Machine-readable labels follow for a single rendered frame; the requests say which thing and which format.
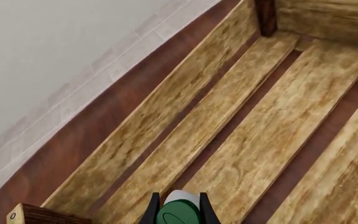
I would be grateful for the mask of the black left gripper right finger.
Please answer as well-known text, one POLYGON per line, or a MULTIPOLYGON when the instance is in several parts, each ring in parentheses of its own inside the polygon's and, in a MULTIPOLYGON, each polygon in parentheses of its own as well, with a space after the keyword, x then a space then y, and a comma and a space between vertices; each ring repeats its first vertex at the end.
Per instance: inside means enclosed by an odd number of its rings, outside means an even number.
POLYGON ((206 192, 200 193, 200 216, 201 224, 221 224, 206 192))

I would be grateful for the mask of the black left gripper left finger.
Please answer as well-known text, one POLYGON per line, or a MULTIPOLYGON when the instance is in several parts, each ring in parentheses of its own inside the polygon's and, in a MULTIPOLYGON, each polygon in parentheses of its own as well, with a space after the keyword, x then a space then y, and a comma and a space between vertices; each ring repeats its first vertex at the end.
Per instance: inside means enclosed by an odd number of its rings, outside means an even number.
POLYGON ((155 224, 157 214, 160 210, 160 194, 154 192, 148 207, 142 216, 142 224, 155 224))

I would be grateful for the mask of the wooden slat tray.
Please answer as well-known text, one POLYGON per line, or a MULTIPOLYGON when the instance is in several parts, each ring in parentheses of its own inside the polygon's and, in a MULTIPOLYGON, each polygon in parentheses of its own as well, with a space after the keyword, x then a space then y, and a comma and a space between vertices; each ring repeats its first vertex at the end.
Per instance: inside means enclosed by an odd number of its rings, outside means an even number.
POLYGON ((358 108, 294 159, 358 82, 358 0, 240 0, 39 205, 6 224, 138 224, 154 192, 206 192, 241 224, 358 224, 358 108))

